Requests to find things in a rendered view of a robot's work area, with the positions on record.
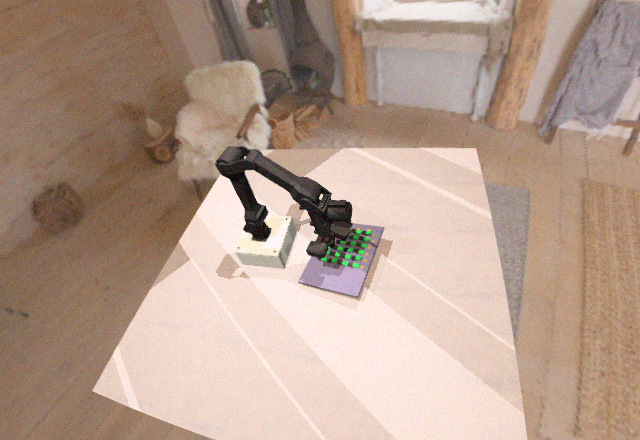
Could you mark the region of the lavender switch panel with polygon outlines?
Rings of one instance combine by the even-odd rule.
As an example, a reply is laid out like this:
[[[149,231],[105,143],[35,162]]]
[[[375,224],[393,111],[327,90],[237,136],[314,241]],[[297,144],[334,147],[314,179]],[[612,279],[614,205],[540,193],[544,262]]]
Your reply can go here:
[[[310,258],[298,283],[359,297],[384,227],[352,223],[346,241],[335,238],[325,258]]]

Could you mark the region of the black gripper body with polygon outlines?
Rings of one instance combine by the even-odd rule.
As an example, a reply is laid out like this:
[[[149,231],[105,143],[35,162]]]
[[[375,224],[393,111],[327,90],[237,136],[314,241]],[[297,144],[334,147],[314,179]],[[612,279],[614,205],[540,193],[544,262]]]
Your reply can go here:
[[[316,257],[316,258],[325,258],[328,252],[328,245],[332,238],[327,237],[327,227],[332,221],[326,220],[322,223],[313,223],[310,222],[311,226],[315,227],[314,234],[317,234],[318,237],[316,241],[311,241],[306,249],[308,256]]]

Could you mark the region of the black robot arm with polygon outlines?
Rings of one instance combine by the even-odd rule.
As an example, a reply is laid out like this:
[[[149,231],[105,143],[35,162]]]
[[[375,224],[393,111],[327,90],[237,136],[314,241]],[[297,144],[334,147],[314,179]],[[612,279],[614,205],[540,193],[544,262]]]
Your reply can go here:
[[[246,157],[244,159],[244,157]],[[232,183],[244,209],[243,231],[252,234],[252,241],[266,242],[271,228],[264,222],[268,215],[265,205],[257,203],[252,187],[245,174],[255,170],[260,175],[287,190],[292,199],[300,204],[300,210],[307,210],[313,223],[332,221],[327,229],[328,238],[346,241],[352,227],[352,204],[346,200],[331,200],[332,193],[318,182],[299,177],[270,160],[259,150],[245,146],[229,146],[217,159],[217,170]],[[323,194],[320,200],[320,195]]]

